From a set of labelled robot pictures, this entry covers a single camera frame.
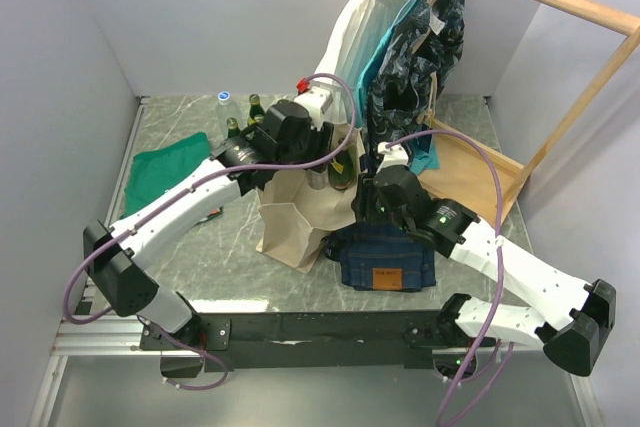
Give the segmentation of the clear bottle blue cap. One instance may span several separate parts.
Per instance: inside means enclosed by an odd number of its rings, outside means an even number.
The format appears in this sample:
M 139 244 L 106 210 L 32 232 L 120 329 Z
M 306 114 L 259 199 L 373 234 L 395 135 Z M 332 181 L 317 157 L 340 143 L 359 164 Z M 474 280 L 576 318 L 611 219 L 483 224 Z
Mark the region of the clear bottle blue cap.
M 240 127 L 241 112 L 238 104 L 228 91 L 221 91 L 217 96 L 216 113 L 219 120 L 220 130 L 224 138 L 227 139 L 226 119 L 235 117 Z

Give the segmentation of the beige canvas tote bag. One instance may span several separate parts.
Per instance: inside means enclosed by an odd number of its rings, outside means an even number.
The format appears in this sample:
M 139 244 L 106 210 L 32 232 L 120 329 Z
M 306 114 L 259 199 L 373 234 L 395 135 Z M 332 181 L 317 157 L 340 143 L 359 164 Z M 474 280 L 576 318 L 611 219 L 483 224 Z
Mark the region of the beige canvas tote bag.
M 357 181 L 337 190 L 330 183 L 311 187 L 305 170 L 281 170 L 257 192 L 264 222 L 256 250 L 292 268 L 307 272 L 320 253 L 323 239 L 355 222 L 351 204 Z

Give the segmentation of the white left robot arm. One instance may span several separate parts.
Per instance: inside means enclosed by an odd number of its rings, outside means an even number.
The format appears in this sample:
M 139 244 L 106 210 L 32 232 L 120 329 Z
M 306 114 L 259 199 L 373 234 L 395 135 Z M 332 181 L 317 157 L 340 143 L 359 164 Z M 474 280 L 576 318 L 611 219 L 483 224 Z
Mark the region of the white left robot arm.
M 109 306 L 121 317 L 158 325 L 176 348 L 193 346 L 200 335 L 196 311 L 147 268 L 206 214 L 264 188 L 276 169 L 318 167 L 333 131 L 328 121 L 316 125 L 302 105 L 280 100 L 263 121 L 224 140 L 193 173 L 140 211 L 110 227 L 86 228 L 88 273 Z

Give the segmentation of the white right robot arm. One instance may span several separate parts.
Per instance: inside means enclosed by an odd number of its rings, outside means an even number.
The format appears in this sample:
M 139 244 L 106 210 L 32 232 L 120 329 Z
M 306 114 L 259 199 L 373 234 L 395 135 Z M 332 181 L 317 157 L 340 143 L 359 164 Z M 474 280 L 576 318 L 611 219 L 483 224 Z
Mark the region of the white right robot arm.
M 431 198 L 405 166 L 358 178 L 352 208 L 359 221 L 387 221 L 412 240 L 470 267 L 512 292 L 523 306 L 498 307 L 453 294 L 437 315 L 441 339 L 460 345 L 483 331 L 489 338 L 540 349 L 561 369 L 591 375 L 615 325 L 616 290 L 548 265 L 452 199 Z

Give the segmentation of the teal garment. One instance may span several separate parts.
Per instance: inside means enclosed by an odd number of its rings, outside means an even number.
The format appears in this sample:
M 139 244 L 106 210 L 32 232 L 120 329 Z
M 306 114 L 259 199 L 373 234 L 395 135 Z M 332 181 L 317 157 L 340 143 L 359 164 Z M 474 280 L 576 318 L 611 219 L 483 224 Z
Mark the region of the teal garment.
M 377 167 L 377 147 L 424 128 L 429 100 L 439 89 L 444 50 L 431 29 L 428 0 L 415 0 L 383 36 L 358 85 L 368 164 Z

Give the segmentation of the dark can silver top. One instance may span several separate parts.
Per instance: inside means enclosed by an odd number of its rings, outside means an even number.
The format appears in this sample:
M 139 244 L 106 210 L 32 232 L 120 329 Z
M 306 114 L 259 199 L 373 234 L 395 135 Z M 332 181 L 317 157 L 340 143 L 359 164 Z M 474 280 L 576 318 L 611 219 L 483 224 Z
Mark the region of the dark can silver top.
M 323 190 L 329 184 L 328 171 L 316 171 L 309 169 L 306 171 L 306 179 L 309 187 L 313 190 Z

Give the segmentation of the folded blue jeans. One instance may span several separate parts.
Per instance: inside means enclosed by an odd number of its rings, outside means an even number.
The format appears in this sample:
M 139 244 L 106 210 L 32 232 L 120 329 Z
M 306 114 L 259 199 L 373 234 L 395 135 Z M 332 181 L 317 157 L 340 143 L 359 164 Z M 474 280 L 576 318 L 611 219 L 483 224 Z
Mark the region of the folded blue jeans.
M 389 224 L 355 223 L 325 238 L 324 256 L 340 264 L 357 291 L 420 292 L 436 285 L 434 251 Z

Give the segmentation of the wooden clothes rack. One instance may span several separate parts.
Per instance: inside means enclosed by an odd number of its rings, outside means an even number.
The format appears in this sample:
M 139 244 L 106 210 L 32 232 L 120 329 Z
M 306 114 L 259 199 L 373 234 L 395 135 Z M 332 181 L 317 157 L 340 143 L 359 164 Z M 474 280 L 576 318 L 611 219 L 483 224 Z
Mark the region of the wooden clothes rack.
M 505 205 L 517 200 L 525 219 L 546 212 L 547 229 L 582 227 L 639 189 L 639 137 L 624 155 L 614 148 L 639 123 L 639 0 L 591 1 L 605 21 L 638 14 L 631 34 L 541 3 L 490 99 L 503 151 L 529 161 Z

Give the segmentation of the green t-shirt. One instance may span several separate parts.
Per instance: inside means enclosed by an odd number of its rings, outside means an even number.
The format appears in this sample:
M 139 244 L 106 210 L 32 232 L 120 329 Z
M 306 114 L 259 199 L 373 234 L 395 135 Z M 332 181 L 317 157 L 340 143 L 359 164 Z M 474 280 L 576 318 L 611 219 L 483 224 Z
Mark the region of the green t-shirt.
M 209 158 L 211 146 L 197 132 L 165 148 L 137 154 L 124 193 L 122 218 L 137 213 L 177 186 Z

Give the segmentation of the dark patterned shirt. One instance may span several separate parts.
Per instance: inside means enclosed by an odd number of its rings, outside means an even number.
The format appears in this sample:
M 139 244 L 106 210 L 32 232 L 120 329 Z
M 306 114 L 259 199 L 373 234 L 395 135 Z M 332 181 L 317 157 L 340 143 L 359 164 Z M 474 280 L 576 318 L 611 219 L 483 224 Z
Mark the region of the dark patterned shirt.
M 463 53 L 465 0 L 407 0 L 392 18 L 357 84 L 364 155 L 375 169 L 378 144 L 424 130 L 429 106 Z

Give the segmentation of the white pleated garment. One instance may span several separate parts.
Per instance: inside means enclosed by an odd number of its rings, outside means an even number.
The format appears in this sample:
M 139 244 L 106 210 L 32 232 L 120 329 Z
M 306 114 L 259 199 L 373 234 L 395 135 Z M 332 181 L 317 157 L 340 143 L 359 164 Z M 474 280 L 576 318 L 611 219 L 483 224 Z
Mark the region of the white pleated garment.
M 390 1 L 349 0 L 334 24 L 316 71 L 334 74 L 354 90 L 389 29 Z

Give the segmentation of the black base bar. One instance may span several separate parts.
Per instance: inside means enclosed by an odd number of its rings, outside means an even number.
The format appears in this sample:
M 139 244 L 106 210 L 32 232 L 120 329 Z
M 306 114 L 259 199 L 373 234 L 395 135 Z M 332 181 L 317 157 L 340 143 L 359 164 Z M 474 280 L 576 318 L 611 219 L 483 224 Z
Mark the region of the black base bar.
M 181 339 L 229 370 L 402 365 L 430 369 L 433 352 L 471 338 L 437 310 L 203 314 Z

